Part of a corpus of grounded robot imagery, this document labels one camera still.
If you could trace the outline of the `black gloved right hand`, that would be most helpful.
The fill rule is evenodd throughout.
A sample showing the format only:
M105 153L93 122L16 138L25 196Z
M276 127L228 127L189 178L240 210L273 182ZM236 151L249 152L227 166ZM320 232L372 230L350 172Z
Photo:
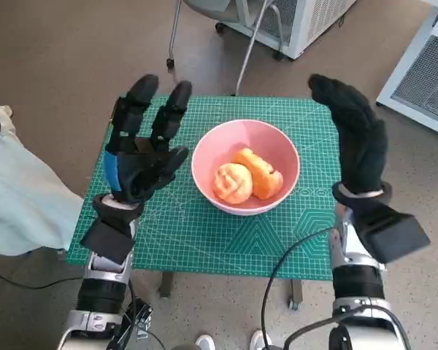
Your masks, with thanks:
M388 139L385 123L352 85L320 74L308 79L312 99L327 106L339 134L341 182L354 195L383 188Z

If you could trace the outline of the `black left hand blue tape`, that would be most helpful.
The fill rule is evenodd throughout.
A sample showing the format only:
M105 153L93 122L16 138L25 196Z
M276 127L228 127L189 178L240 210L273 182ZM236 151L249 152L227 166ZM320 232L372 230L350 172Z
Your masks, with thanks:
M156 190L175 179L185 162L188 148L169 148L187 112L192 84L177 83L161 106L148 137L139 137L144 114L158 89L158 77L146 74L117 99L112 111L112 132L104 148L104 172L114 199L138 204L150 199Z

